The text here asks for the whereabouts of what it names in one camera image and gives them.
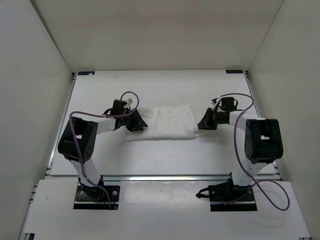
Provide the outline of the white pleated skirt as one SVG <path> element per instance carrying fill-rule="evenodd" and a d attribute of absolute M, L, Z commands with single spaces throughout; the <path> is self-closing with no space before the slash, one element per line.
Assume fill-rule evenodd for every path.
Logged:
<path fill-rule="evenodd" d="M 186 140 L 195 139 L 206 132 L 197 125 L 199 115 L 194 114 L 190 105 L 147 107 L 141 106 L 138 112 L 147 128 L 129 132 L 127 141 L 140 140 Z"/>

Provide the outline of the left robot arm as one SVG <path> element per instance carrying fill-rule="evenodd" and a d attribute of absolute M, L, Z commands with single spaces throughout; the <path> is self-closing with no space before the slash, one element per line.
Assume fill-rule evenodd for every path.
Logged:
<path fill-rule="evenodd" d="M 113 132 L 125 127 L 129 132 L 140 132 L 148 128 L 138 109 L 131 108 L 131 99 L 113 101 L 112 108 L 101 115 L 73 111 L 58 143 L 58 152 L 75 168 L 79 183 L 87 187 L 93 199 L 104 195 L 102 176 L 97 172 L 92 156 L 97 135 Z"/>

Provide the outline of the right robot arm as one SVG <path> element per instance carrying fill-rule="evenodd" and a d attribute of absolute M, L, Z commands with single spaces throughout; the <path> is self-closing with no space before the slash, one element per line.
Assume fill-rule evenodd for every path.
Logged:
<path fill-rule="evenodd" d="M 242 188 L 248 187 L 258 173 L 267 165 L 283 156 L 283 142 L 279 121 L 250 115 L 238 108 L 238 100 L 232 96 L 212 100 L 197 124 L 199 130 L 214 131 L 218 125 L 233 126 L 233 146 L 239 168 L 230 174 L 231 182 L 224 187 L 224 195 L 236 200 Z M 240 159 L 237 147 L 237 130 L 244 132 L 244 158 Z"/>

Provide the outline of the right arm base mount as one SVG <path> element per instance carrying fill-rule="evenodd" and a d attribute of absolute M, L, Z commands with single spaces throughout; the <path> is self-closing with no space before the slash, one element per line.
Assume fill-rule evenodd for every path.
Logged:
<path fill-rule="evenodd" d="M 258 210 L 252 186 L 237 186 L 232 180 L 209 185 L 196 195 L 209 199 L 211 212 L 255 212 Z"/>

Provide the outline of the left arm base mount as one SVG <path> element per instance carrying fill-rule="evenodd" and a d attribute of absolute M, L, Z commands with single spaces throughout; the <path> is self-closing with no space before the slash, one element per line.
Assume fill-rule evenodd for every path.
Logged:
<path fill-rule="evenodd" d="M 77 186 L 73 209 L 75 210 L 111 210 L 119 209 L 120 189 L 119 185 L 105 185 L 105 190 L 109 194 L 107 197 L 104 190 L 90 188 L 79 184 Z"/>

